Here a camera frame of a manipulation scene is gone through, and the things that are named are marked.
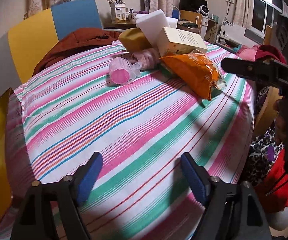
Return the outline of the orange snack bag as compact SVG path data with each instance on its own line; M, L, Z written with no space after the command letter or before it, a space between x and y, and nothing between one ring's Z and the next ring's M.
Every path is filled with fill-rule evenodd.
M202 99L212 100L213 89L226 88L226 81L217 65L203 53L169 54L161 62Z

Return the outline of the cream printed carton box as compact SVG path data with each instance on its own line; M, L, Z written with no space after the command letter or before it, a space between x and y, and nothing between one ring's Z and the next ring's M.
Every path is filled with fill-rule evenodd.
M156 45L160 56L167 54L188 54L195 49L207 52L207 46L199 34L181 29L163 27Z

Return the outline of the white foam sponge block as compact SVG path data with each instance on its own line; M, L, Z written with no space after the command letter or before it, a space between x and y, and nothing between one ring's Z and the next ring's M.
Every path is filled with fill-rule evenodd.
M163 27L170 27L167 17L161 9L141 16L135 22L153 47L156 46L157 38Z

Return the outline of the mustard yellow sponge block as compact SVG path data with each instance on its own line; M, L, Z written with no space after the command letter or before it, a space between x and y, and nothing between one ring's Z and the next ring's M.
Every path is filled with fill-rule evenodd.
M152 48L152 45L145 37L140 28L130 28L122 32L119 41L130 53Z

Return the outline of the pink hair roller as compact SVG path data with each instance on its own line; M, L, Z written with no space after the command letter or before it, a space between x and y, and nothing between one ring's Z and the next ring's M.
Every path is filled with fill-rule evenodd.
M116 57L109 64L109 78L117 85L127 85L141 76L141 68L140 62L132 64L127 59Z

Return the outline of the pink striped sock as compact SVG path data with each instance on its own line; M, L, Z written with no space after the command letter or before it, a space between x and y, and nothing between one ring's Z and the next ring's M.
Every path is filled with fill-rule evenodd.
M160 62L160 53L149 48L132 53L132 59L141 64L141 71L155 69Z

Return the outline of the right side window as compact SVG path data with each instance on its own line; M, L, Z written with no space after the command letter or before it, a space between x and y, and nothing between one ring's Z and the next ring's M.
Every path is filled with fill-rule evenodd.
M253 0L252 24L245 35L254 41L264 38L266 26L272 27L282 11L283 0Z

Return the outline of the wooden side desk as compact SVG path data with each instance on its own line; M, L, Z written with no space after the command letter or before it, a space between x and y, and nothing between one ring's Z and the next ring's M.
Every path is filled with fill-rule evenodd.
M199 34L205 41L214 43L218 32L218 22L198 12L180 10L177 29Z

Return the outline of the striped pink green tablecloth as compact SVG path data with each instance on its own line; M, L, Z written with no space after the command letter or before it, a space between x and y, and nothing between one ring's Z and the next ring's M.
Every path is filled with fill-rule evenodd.
M225 74L203 100L164 69L131 84L109 79L119 42L71 56L20 85L9 101L11 189L59 181L94 152L103 167L81 217L93 239L190 239L203 213L180 167L189 152L223 181L238 181L254 122L254 84Z

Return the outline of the grey yellow blue chair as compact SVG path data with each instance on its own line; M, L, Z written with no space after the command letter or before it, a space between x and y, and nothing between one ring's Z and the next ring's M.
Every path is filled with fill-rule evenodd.
M95 0L54 5L9 29L0 37L0 96L27 82L58 41L84 27L102 27Z

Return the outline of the white box with pens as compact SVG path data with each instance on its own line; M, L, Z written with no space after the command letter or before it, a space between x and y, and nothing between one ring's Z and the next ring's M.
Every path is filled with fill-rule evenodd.
M126 21L126 5L123 0L107 0L111 10L111 23L123 23Z

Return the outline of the dark red jacket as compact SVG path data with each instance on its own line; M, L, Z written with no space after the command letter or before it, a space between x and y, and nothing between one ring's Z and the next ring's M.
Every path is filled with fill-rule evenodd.
M100 28L79 28L62 38L35 66L33 75L77 53L111 45L121 32Z

